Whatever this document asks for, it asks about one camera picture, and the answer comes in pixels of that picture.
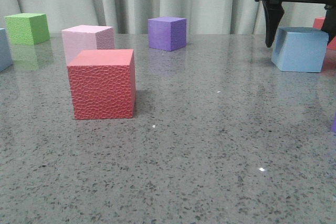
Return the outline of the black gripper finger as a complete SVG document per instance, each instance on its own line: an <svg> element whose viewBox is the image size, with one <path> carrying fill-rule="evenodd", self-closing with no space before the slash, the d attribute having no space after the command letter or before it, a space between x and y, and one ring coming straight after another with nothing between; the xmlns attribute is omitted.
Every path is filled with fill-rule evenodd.
<svg viewBox="0 0 336 224"><path fill-rule="evenodd" d="M326 10L326 16L321 30L328 34L328 42L331 42L336 35L335 5L325 5L324 9Z"/></svg>
<svg viewBox="0 0 336 224"><path fill-rule="evenodd" d="M282 7L282 2L279 0L263 0L262 4L264 7L266 22L265 44L268 48L270 48L274 42L278 25L285 11Z"/></svg>

